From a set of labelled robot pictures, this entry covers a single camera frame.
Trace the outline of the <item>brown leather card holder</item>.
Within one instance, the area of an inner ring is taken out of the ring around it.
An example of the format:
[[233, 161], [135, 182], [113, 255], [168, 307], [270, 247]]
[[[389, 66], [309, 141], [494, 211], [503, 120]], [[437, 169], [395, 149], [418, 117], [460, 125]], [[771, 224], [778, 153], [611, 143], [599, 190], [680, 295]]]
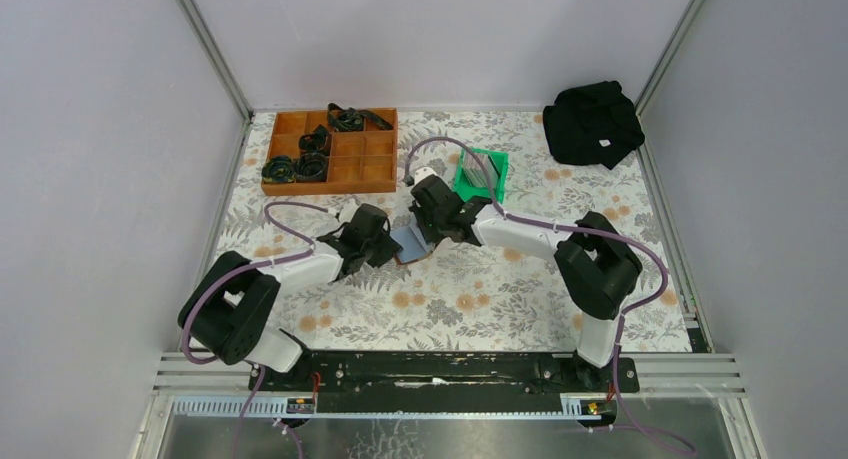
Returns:
[[434, 244], [425, 239], [421, 227], [414, 221], [392, 230], [390, 237], [400, 246], [400, 250], [395, 254], [395, 260], [399, 265], [408, 265], [425, 259], [435, 249]]

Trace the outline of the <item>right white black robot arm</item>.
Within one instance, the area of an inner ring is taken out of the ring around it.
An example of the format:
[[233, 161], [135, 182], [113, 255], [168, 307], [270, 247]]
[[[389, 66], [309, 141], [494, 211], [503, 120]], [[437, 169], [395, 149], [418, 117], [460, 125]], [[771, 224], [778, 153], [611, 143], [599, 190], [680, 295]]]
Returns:
[[410, 211], [425, 243], [449, 239], [477, 247], [508, 248], [557, 267], [568, 295], [584, 315], [573, 365], [575, 381], [597, 391], [613, 377], [616, 329], [625, 299], [634, 292], [643, 265], [600, 213], [589, 212], [566, 233], [541, 218], [519, 218], [489, 198], [463, 200], [436, 173], [424, 168], [405, 178]]

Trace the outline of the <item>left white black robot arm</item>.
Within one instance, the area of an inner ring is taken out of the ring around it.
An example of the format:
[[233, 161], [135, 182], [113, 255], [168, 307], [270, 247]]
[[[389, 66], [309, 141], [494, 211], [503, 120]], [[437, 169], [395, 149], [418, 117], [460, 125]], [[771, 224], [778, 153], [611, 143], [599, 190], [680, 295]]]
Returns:
[[268, 325], [277, 298], [343, 280], [363, 266], [378, 268], [400, 249], [387, 213], [376, 206], [355, 206], [340, 221], [306, 247], [270, 259], [220, 255], [179, 313], [185, 357], [198, 365], [248, 362], [271, 369], [285, 389], [304, 386], [311, 367], [302, 357], [305, 345]]

